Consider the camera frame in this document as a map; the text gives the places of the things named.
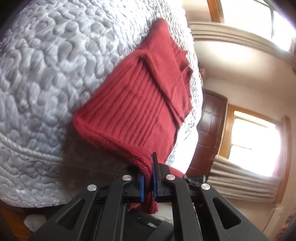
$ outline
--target wooden floor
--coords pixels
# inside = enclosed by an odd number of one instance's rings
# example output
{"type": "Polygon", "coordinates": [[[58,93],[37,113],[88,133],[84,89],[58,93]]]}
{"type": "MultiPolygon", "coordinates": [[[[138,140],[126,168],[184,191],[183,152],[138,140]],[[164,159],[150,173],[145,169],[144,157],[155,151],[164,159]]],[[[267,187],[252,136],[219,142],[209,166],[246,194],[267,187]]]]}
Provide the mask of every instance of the wooden floor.
{"type": "Polygon", "coordinates": [[[30,235],[28,228],[24,225],[25,215],[18,215],[4,208],[0,208],[0,213],[17,239],[27,241],[30,235]]]}

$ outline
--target brown door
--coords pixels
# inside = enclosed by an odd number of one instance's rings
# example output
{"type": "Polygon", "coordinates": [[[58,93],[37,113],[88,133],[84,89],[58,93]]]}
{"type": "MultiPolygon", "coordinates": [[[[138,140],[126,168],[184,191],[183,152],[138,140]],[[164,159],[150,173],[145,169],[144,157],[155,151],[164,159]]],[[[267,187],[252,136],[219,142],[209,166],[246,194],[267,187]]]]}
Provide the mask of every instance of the brown door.
{"type": "Polygon", "coordinates": [[[206,89],[202,93],[202,116],[197,125],[198,142],[187,176],[207,175],[221,142],[227,98],[206,89]]]}

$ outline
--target bed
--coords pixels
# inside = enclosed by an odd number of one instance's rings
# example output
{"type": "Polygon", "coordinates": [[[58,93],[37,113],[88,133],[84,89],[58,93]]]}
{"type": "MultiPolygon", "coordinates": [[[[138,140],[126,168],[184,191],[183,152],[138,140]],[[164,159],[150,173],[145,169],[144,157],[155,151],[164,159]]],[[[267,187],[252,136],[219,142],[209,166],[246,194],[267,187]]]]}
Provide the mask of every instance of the bed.
{"type": "Polygon", "coordinates": [[[17,207],[69,202],[128,164],[75,132],[74,112],[135,50],[158,18],[187,50],[193,110],[166,164],[185,173],[195,151],[201,82],[185,12],[166,0],[34,0],[3,25],[0,46],[0,199],[17,207]]]}

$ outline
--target red fabric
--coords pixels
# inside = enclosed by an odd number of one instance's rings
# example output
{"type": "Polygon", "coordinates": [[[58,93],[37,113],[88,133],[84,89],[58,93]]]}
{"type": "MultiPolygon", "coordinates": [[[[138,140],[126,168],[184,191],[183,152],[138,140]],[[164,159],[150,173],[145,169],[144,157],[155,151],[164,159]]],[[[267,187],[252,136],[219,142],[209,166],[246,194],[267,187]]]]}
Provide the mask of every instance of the red fabric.
{"type": "MultiPolygon", "coordinates": [[[[192,74],[163,19],[141,46],[125,57],[97,92],[77,110],[73,123],[82,138],[135,165],[145,179],[143,211],[155,213],[149,190],[151,153],[165,163],[185,117],[192,109],[192,74]]],[[[171,169],[177,176],[178,170],[171,169]]]]}

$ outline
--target folded clothing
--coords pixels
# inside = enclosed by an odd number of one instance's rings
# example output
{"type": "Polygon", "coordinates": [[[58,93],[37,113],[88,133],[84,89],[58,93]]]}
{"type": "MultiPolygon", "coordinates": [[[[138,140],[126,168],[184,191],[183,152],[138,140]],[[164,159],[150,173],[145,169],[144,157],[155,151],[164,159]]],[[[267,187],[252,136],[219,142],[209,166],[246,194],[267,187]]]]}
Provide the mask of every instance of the folded clothing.
{"type": "Polygon", "coordinates": [[[117,65],[73,117],[82,138],[143,173],[141,208],[147,213],[157,211],[150,190],[151,153],[156,151],[158,161],[165,163],[192,109],[186,53],[172,39],[166,21],[157,20],[140,47],[117,65]]]}

